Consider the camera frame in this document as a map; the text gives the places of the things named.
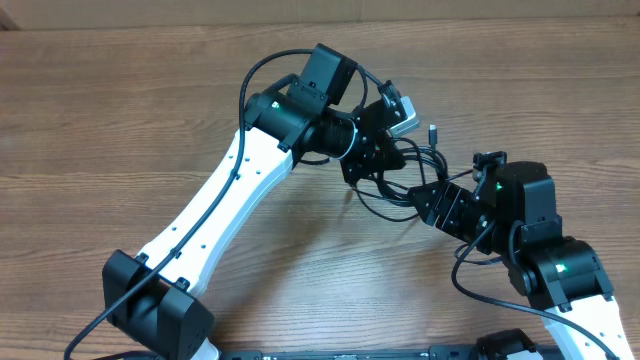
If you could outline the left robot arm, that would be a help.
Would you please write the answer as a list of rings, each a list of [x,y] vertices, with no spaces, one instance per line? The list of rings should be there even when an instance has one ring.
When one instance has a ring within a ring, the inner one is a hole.
[[[345,84],[291,74],[243,108],[226,157],[186,208],[136,256],[114,252],[102,270],[106,319],[160,359],[218,359],[214,316],[199,298],[222,255],[265,196],[300,158],[339,161],[350,184],[405,161],[394,141],[415,128],[409,97],[391,82],[379,100],[341,113]]]

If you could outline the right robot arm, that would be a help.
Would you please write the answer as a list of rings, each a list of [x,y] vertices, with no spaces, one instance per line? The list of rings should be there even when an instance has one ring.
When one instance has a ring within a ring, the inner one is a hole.
[[[467,291],[478,301],[533,314],[566,359],[630,359],[614,287],[595,250],[566,236],[555,184],[544,164],[478,154],[477,187],[441,179],[412,187],[408,198],[424,223],[496,253],[527,305]]]

